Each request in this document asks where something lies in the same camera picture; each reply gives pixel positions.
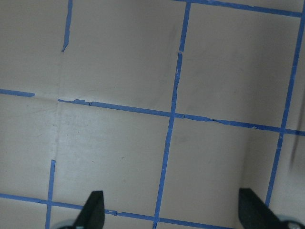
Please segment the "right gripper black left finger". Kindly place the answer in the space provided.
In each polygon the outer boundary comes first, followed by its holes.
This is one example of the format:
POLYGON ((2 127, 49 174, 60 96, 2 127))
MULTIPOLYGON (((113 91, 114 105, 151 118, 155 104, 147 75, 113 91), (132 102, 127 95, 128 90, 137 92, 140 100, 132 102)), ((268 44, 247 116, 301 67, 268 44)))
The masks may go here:
POLYGON ((72 229, 102 229, 105 223, 103 191, 93 191, 72 225, 72 229))

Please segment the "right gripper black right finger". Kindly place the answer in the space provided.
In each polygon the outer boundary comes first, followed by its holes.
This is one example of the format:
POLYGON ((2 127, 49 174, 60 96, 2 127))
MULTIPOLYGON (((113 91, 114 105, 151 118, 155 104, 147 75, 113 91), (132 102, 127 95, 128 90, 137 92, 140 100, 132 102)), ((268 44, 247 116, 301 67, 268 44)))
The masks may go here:
POLYGON ((281 221, 250 189, 239 189, 239 221, 244 229, 280 229, 281 221))

